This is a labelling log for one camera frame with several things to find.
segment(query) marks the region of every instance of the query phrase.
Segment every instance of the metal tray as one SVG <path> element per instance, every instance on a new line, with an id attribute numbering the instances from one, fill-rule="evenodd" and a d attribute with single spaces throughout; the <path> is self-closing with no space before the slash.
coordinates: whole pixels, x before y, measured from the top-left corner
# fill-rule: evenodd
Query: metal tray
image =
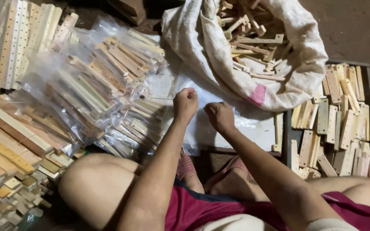
<path id="1" fill-rule="evenodd" d="M 344 63 L 344 62 L 349 64 L 349 66 L 361 66 L 362 81 L 363 81 L 364 93 L 365 93 L 365 103 L 369 105 L 369 110 L 370 110 L 370 65 L 366 63 L 360 63 L 360 62 L 351 62 L 351 61 L 333 60 L 333 59 L 328 60 L 326 63 L 327 64 L 339 64 L 339 63 Z M 284 131 L 283 131 L 282 156 L 281 156 L 282 162 L 286 164 L 289 168 L 291 167 L 291 140 L 295 139 L 297 141 L 298 150 L 300 150 L 302 135 L 303 135 L 303 130 L 292 130 L 292 126 L 291 126 L 292 111 L 293 110 L 288 110 L 284 113 Z"/>

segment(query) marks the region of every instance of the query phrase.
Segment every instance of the pink stripe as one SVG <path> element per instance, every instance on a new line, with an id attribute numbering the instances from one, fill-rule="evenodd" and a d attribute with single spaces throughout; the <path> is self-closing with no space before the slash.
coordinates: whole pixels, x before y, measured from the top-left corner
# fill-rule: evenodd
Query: pink stripe
<path id="1" fill-rule="evenodd" d="M 266 92 L 266 86 L 262 84 L 258 84 L 255 90 L 249 95 L 249 97 L 246 97 L 245 99 L 256 106 L 260 107 L 265 102 L 265 92 Z"/>

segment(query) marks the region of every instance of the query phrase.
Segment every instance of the hand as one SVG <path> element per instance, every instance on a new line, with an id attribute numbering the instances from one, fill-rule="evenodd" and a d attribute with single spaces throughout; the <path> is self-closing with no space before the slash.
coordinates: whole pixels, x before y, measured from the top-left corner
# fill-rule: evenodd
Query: hand
<path id="1" fill-rule="evenodd" d="M 194 88 L 184 88 L 173 99 L 173 119 L 188 125 L 198 110 L 198 94 Z"/>
<path id="2" fill-rule="evenodd" d="M 212 127 L 221 135 L 236 130 L 234 112 L 227 103 L 208 103 L 203 109 Z"/>

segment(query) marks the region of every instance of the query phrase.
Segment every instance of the floor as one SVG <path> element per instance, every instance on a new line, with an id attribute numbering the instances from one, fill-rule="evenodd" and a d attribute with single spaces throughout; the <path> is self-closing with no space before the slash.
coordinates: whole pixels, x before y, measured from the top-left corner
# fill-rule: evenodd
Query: floor
<path id="1" fill-rule="evenodd" d="M 123 16 L 114 10 L 105 0 L 97 1 L 57 1 L 44 0 L 44 3 L 54 3 L 66 10 L 74 10 L 79 15 L 77 27 L 90 29 L 97 16 L 113 15 L 117 20 Z M 299 0 L 302 6 L 310 11 L 319 23 L 319 32 L 330 58 L 370 63 L 370 1 L 366 0 Z M 152 10 L 151 19 L 137 27 L 138 30 L 156 34 L 162 11 Z M 207 180 L 209 173 L 221 168 L 232 156 L 224 154 L 203 155 L 194 159 L 197 171 L 203 172 L 201 181 Z M 70 210 L 64 210 L 60 198 L 53 203 L 57 212 L 43 216 L 33 229 L 51 230 L 55 224 L 73 223 L 75 215 Z"/>

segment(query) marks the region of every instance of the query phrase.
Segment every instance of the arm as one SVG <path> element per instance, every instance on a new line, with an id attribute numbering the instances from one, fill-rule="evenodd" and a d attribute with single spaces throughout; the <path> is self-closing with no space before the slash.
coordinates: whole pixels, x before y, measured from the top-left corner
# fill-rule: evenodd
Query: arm
<path id="1" fill-rule="evenodd" d="M 164 230 L 185 129 L 198 109 L 194 89 L 179 92 L 173 107 L 173 122 L 133 187 L 117 230 Z"/>
<path id="2" fill-rule="evenodd" d="M 228 104 L 209 103 L 204 109 L 213 127 L 239 154 L 290 230 L 305 230 L 321 218 L 342 220 L 304 180 L 239 132 Z"/>

